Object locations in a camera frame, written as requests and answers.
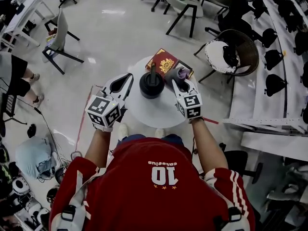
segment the tabletop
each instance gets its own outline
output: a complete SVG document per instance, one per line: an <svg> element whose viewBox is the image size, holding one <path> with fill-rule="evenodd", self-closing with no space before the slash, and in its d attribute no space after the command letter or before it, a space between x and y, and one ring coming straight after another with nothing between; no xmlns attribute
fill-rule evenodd
<svg viewBox="0 0 308 231"><path fill-rule="evenodd" d="M9 32L13 32L18 26L19 23L22 21L22 19L24 18L24 16L26 15L26 13L29 11L29 9L31 8L31 6L36 2L37 0L26 0L23 4L24 4L24 9L19 13L14 15L14 17L12 18L12 20L10 21L9 25L7 26L7 28L5 29L4 33L9 33Z"/></svg>
<svg viewBox="0 0 308 231"><path fill-rule="evenodd" d="M128 69L134 76L134 82L125 104L129 112L143 124L153 128L171 128L185 121L185 117L175 106L174 92L166 85L163 92L155 99L146 99L140 92L139 80L148 72L145 66L151 58L152 56L145 57ZM197 87L194 76L190 80Z"/></svg>

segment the person wearing red jersey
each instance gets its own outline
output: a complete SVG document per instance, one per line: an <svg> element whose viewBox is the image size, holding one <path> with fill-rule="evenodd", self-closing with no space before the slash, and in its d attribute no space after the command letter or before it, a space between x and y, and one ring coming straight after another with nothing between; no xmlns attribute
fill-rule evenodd
<svg viewBox="0 0 308 231"><path fill-rule="evenodd" d="M50 215L50 230L254 231L243 180L202 118L190 121L205 180L177 135L128 135L107 161L110 132L96 129L85 158L68 167Z"/></svg>

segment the white chair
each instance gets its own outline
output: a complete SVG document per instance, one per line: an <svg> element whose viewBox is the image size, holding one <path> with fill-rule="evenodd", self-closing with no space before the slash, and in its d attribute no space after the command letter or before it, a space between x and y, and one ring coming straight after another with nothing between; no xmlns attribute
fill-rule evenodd
<svg viewBox="0 0 308 231"><path fill-rule="evenodd" d="M198 0L166 0L173 9L179 14L174 23L171 25L169 30L166 32L168 35L171 30L174 28L176 23L180 20L180 18L185 14L186 16L192 17L192 25L189 37L191 38L193 35L194 22L196 18L203 17L203 9Z"/></svg>
<svg viewBox="0 0 308 231"><path fill-rule="evenodd" d="M51 19L48 23L52 23L55 26L57 26L57 33L52 43L46 46L45 49L43 50L43 55L45 56L43 58L43 61L47 59L52 63L52 65L54 65L60 71L61 74L64 75L64 71L58 66L58 64L53 59L57 54L60 54L68 58L71 58L77 62L83 63L84 62L83 60L64 52L65 37L67 34L72 36L77 41L79 41L80 39L68 31L68 25L62 9L59 9L59 14L53 19ZM49 30L48 23L45 24L47 30Z"/></svg>

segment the gold emblem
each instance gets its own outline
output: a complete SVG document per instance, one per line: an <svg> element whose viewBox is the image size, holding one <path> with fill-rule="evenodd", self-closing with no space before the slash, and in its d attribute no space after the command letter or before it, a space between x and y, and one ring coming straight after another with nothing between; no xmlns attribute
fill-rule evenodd
<svg viewBox="0 0 308 231"><path fill-rule="evenodd" d="M151 59L151 60L149 61L149 63L147 64L147 66L148 66L148 67L151 67L152 62L153 62L153 59Z"/></svg>
<svg viewBox="0 0 308 231"><path fill-rule="evenodd" d="M160 49L156 55L158 55L158 54L160 54L162 52L165 52L165 51L163 49Z"/></svg>
<svg viewBox="0 0 308 231"><path fill-rule="evenodd" d="M174 61L171 59L166 58L166 60L162 60L160 62L160 66L159 68L162 70L162 72L164 72L164 74L166 74L170 68L172 68L174 64Z"/></svg>

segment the forearm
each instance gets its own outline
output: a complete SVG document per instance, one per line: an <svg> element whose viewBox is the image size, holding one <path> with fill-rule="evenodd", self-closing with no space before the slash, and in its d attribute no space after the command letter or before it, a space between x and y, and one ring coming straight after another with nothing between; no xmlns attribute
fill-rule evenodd
<svg viewBox="0 0 308 231"><path fill-rule="evenodd" d="M106 167L109 144L110 144L109 132L103 132L96 129L90 147L86 153L85 158L93 162L97 167Z"/></svg>
<svg viewBox="0 0 308 231"><path fill-rule="evenodd" d="M223 151L217 146L217 142L201 119L192 121L194 138L203 172L218 167L228 168L227 159Z"/></svg>

